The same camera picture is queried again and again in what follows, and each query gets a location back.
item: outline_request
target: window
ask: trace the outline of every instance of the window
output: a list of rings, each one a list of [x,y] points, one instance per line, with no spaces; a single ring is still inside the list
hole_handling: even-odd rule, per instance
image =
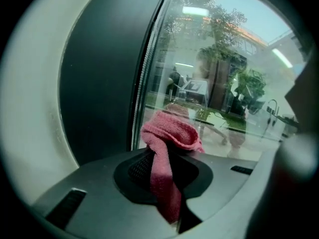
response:
[[[255,161],[299,130],[285,94],[304,59],[274,11],[259,0],[171,0],[164,13],[145,58],[139,127],[173,103],[188,114],[206,153]],[[135,148],[145,147],[138,139]]]

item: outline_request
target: pink towel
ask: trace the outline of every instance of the pink towel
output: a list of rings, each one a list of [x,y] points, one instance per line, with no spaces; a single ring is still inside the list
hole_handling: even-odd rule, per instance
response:
[[[171,224],[178,221],[181,192],[173,182],[167,142],[185,150],[204,152],[196,129],[175,115],[157,111],[141,129],[141,137],[156,154],[151,172],[151,192],[157,196],[158,210]]]

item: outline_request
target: fluorescent light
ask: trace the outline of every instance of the fluorescent light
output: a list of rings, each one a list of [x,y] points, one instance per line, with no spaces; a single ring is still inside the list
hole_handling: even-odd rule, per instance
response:
[[[273,49],[272,52],[279,57],[279,59],[281,61],[283,61],[283,63],[288,67],[288,68],[292,68],[292,64],[290,63],[290,61],[284,56],[283,53],[281,53],[278,49]]]
[[[200,15],[203,17],[209,16],[209,10],[204,8],[198,8],[198,7],[190,7],[190,6],[183,6],[183,13]]]
[[[180,65],[180,66],[188,66],[188,67],[194,67],[192,65],[187,65],[187,64],[182,64],[182,63],[175,63],[176,65]]]

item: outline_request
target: blue sky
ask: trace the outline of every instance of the blue sky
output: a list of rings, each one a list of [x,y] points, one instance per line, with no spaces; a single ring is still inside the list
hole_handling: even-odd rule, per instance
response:
[[[259,0],[217,0],[216,3],[227,11],[236,8],[244,13],[247,22],[243,26],[267,42],[290,29],[273,10]]]

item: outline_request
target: towel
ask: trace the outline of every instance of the towel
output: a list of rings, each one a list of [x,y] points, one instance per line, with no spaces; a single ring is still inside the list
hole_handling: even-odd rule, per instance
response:
[[[170,223],[179,219],[181,192],[173,181],[166,143],[185,150],[204,152],[196,129],[185,120],[162,111],[155,112],[150,121],[141,128],[141,137],[155,152],[151,171],[151,192],[157,196],[158,211]]]

